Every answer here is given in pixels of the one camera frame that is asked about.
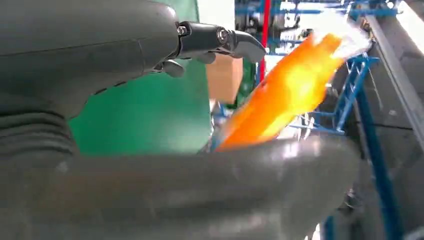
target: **gray robot arm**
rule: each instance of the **gray robot arm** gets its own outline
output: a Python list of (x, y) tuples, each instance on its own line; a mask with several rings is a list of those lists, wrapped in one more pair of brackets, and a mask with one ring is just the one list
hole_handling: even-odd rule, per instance
[(0, 100), (22, 98), (15, 110), (66, 119), (107, 88), (152, 72), (180, 76), (176, 58), (265, 55), (243, 32), (180, 23), (171, 7), (148, 0), (5, 0), (0, 22)]

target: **industrial shelving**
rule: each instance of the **industrial shelving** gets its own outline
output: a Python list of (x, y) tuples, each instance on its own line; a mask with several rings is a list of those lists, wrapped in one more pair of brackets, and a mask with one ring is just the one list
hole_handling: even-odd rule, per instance
[[(268, 19), (271, 15), (280, 14), (320, 14), (325, 11), (325, 8), (331, 8), (333, 11), (337, 11), (342, 14), (349, 15), (352, 19), (358, 20), (359, 18), (365, 19), (369, 22), (370, 27), (375, 38), (378, 41), (378, 45), (384, 55), (384, 59), (378, 59), (376, 57), (369, 57), (366, 53), (359, 56), (355, 56), (349, 59), (346, 63), (348, 68), (348, 74), (344, 87), (338, 95), (337, 104), (335, 109), (330, 112), (315, 111), (306, 114), (306, 124), (291, 125), (296, 128), (307, 128), (314, 131), (323, 131), (332, 134), (344, 134), (344, 124), (354, 105), (357, 105), (359, 117), (368, 123), (371, 123), (372, 117), (366, 96), (363, 92), (362, 86), (365, 77), (369, 72), (369, 67), (378, 61), (383, 61), (389, 69), (392, 81), (396, 87), (396, 91), (399, 98), (405, 108), (406, 114), (408, 115), (411, 125), (416, 132), (416, 136), (421, 146), (424, 149), (424, 108), (419, 99), (417, 93), (414, 91), (411, 83), (408, 81), (406, 74), (400, 67), (399, 62), (396, 62), (393, 57), (393, 50), (387, 42), (382, 30), (379, 28), (379, 24), (376, 21), (375, 16), (395, 16), (399, 14), (397, 9), (397, 2), (393, 3), (393, 8), (387, 7), (386, 3), (380, 0), (356, 0), (356, 1), (339, 1), (339, 0), (295, 0), (289, 1), (292, 3), (290, 8), (278, 7), (281, 3), (280, 0), (261, 0), (260, 5), (245, 5), (238, 6), (235, 9), (236, 15), (246, 14), (263, 14), (264, 16), (264, 27), (262, 44), (266, 46), (269, 43), (287, 43), (298, 45), (302, 41), (296, 39), (268, 39)], [(301, 9), (299, 5), (302, 3), (320, 3), (326, 5), (321, 9)], [(270, 52), (269, 55), (284, 57), (287, 53), (275, 53)], [(265, 75), (265, 62), (261, 62), (257, 68), (256, 78), (260, 82)], [(320, 121), (310, 121), (310, 117), (315, 116), (316, 119), (322, 117), (331, 118), (331, 126), (324, 127), (319, 124)], [(398, 206), (396, 204), (396, 198), (393, 194), (393, 187), (391, 180), (388, 176), (387, 169), (385, 166), (385, 160), (383, 158), (382, 150), (379, 145), (379, 140), (376, 136), (375, 129), (372, 125), (366, 124), (362, 126), (365, 138), (365, 147), (369, 152), (369, 160), (372, 163), (373, 173), (375, 177), (375, 187), (378, 192), (381, 204), (381, 213), (383, 217), (384, 228), (386, 231), (387, 239), (400, 240), (403, 238), (403, 228), (400, 223)], [(329, 217), (324, 224), (325, 240), (334, 239), (334, 233), (332, 232), (333, 219)]]

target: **metal pipe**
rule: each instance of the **metal pipe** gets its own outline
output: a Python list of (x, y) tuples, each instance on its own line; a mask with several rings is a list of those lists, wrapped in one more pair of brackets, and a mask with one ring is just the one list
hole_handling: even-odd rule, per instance
[[(263, 31), (262, 31), (262, 45), (264, 48), (267, 47), (267, 41), (268, 41), (268, 26), (270, 22), (270, 8), (271, 8), (271, 0), (261, 0), (264, 1), (263, 3)], [(260, 69), (260, 78), (259, 82), (262, 82), (265, 77), (265, 69), (266, 69), (266, 62), (265, 58), (263, 58), (259, 63), (259, 69)]]
[(340, 205), (360, 160), (336, 136), (52, 169), (34, 157), (0, 161), (4, 239), (303, 239)]
[(391, 83), (402, 103), (406, 116), (413, 128), (413, 132), (424, 150), (424, 106), (411, 84), (407, 74), (401, 66), (398, 58), (393, 52), (393, 48), (383, 33), (380, 24), (374, 16), (365, 18), (372, 29), (372, 33), (377, 40), (377, 50), (381, 52), (381, 61), (383, 62)]
[[(279, 9), (272, 8), (270, 10), (270, 15), (280, 15), (280, 14), (320, 14), (324, 10), (319, 9)], [(338, 13), (346, 14), (348, 12), (347, 9), (337, 9)], [(246, 14), (254, 14), (254, 13), (262, 13), (262, 10), (259, 8), (247, 8), (247, 7), (238, 7), (235, 9), (236, 15), (246, 15)], [(359, 16), (395, 16), (398, 14), (397, 9), (351, 9), (349, 11), (351, 15), (359, 15)]]

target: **blue metal rack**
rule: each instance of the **blue metal rack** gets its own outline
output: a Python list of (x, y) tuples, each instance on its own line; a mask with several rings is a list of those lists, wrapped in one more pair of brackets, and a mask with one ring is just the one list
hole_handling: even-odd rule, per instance
[[(236, 15), (245, 15), (245, 14), (253, 14), (264, 12), (264, 0), (261, 1), (262, 4), (260, 7), (255, 6), (244, 6), (237, 7), (235, 9)], [(294, 3), (294, 7), (290, 9), (280, 9), (279, 7), (275, 7), (277, 4), (281, 3), (281, 0), (272, 0), (270, 9), (271, 15), (280, 15), (280, 14), (320, 14), (323, 12), (322, 9), (299, 9), (300, 1), (292, 0)], [(334, 11), (348, 14), (352, 18), (357, 19), (361, 16), (395, 16), (398, 14), (398, 10), (396, 8), (390, 9), (386, 8), (362, 8), (355, 9), (357, 4), (368, 5), (368, 4), (382, 4), (384, 1), (382, 0), (349, 0), (349, 1), (339, 1), (339, 0), (302, 0), (302, 3), (321, 3), (327, 4), (326, 8), (331, 8)], [(298, 40), (281, 40), (281, 39), (268, 39), (267, 41), (270, 43), (277, 44), (300, 44), (301, 41)], [(269, 55), (273, 56), (281, 56), (284, 57), (287, 55), (286, 53), (270, 53)], [(348, 68), (348, 75), (344, 84), (344, 87), (341, 93), (338, 96), (338, 101), (334, 111), (332, 112), (322, 112), (315, 111), (306, 114), (306, 124), (300, 125), (291, 125), (291, 127), (295, 128), (311, 128), (311, 121), (309, 119), (310, 116), (316, 116), (316, 120), (312, 121), (312, 129), (315, 131), (322, 131), (333, 134), (344, 134), (344, 124), (346, 119), (351, 112), (353, 105), (357, 99), (358, 103), (358, 111), (361, 118), (367, 120), (369, 123), (372, 122), (371, 113), (368, 108), (368, 103), (363, 92), (363, 82), (364, 78), (369, 72), (369, 67), (372, 63), (377, 62), (379, 59), (375, 57), (368, 57), (366, 53), (353, 57), (349, 59), (346, 63)], [(320, 118), (331, 118), (332, 125), (330, 127), (320, 125)], [(374, 127), (371, 125), (363, 126), (366, 138), (366, 145), (369, 149), (370, 161), (372, 163), (374, 177), (375, 177), (375, 185), (376, 190), (378, 192), (380, 202), (381, 202), (381, 212), (383, 217), (383, 222), (386, 231), (386, 237), (390, 240), (400, 240), (403, 237), (403, 229), (400, 221), (396, 198), (394, 197), (393, 188), (391, 180), (388, 177), (388, 173), (385, 167), (385, 160), (381, 153), (381, 148), (379, 145), (378, 138), (374, 131)], [(418, 129), (419, 134), (423, 131), (424, 128)], [(419, 140), (424, 139), (424, 134), (418, 136)], [(333, 230), (333, 218), (330, 216), (328, 220), (324, 224), (324, 236), (325, 240), (334, 240), (336, 239), (335, 233)]]

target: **blue metal frame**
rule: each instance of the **blue metal frame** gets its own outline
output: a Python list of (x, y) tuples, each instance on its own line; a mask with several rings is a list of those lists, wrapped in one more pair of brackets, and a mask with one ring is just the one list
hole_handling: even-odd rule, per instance
[(369, 160), (372, 163), (372, 171), (375, 177), (375, 188), (380, 198), (380, 209), (386, 232), (386, 239), (402, 240), (404, 230), (402, 228), (395, 193), (393, 192), (392, 181), (389, 178), (383, 152), (380, 147), (380, 141), (376, 135), (373, 124), (373, 117), (371, 116), (370, 107), (368, 106), (367, 97), (363, 89), (358, 92), (357, 103), (370, 155)]
[[(382, 8), (382, 9), (337, 9), (336, 11), (341, 14), (350, 13), (351, 15), (357, 16), (365, 16), (365, 15), (373, 15), (373, 16), (395, 16), (398, 14), (397, 9), (390, 8)], [(279, 14), (320, 14), (323, 10), (319, 9), (280, 9), (280, 8), (271, 8), (270, 15), (279, 15)], [(261, 7), (237, 7), (235, 9), (236, 15), (246, 15), (246, 14), (254, 14), (254, 13), (263, 13), (263, 8)]]
[[(272, 6), (280, 3), (280, 0), (272, 0)], [(293, 9), (280, 9), (279, 7), (272, 7), (270, 10), (271, 15), (279, 14), (320, 14), (323, 11), (319, 9), (299, 9), (299, 0), (291, 1), (295, 3)], [(383, 0), (350, 0), (341, 3), (339, 0), (302, 0), (304, 3), (323, 3), (323, 4), (335, 4), (329, 5), (328, 8), (335, 9), (339, 13), (349, 14), (354, 19), (359, 16), (395, 16), (398, 14), (396, 8), (379, 8), (379, 9), (350, 9), (355, 8), (356, 4), (368, 4), (368, 3), (384, 3)], [(235, 9), (236, 15), (245, 15), (253, 13), (263, 13), (264, 7), (261, 4), (260, 7), (237, 7)], [(269, 39), (270, 43), (289, 43), (289, 44), (300, 44), (301, 41), (297, 40), (280, 40), (280, 39)], [(273, 56), (285, 56), (286, 53), (270, 53)], [(366, 54), (354, 57), (347, 61), (348, 76), (343, 88), (340, 93), (338, 102), (333, 112), (321, 112), (319, 110), (309, 113), (314, 116), (317, 121), (314, 124), (314, 130), (322, 131), (332, 134), (344, 134), (343, 126), (346, 122), (349, 113), (352, 110), (354, 102), (358, 103), (358, 110), (365, 132), (366, 144), (369, 149), (370, 161), (373, 166), (373, 173), (375, 176), (376, 190), (379, 194), (381, 202), (381, 212), (383, 216), (384, 227), (386, 231), (386, 238), (389, 240), (400, 240), (403, 237), (404, 230), (402, 228), (398, 206), (393, 193), (393, 187), (389, 178), (383, 153), (380, 147), (378, 137), (374, 128), (373, 119), (371, 117), (368, 102), (365, 93), (362, 89), (364, 78), (366, 77), (369, 67), (372, 63), (378, 61), (378, 58), (368, 57)], [(406, 99), (405, 102), (413, 102), (410, 98)], [(320, 118), (332, 118), (332, 128), (325, 128), (319, 124)], [(294, 128), (307, 128), (306, 125), (291, 125)], [(418, 136), (421, 145), (424, 146), (424, 134)], [(329, 216), (324, 223), (324, 239), (334, 240), (334, 218)]]

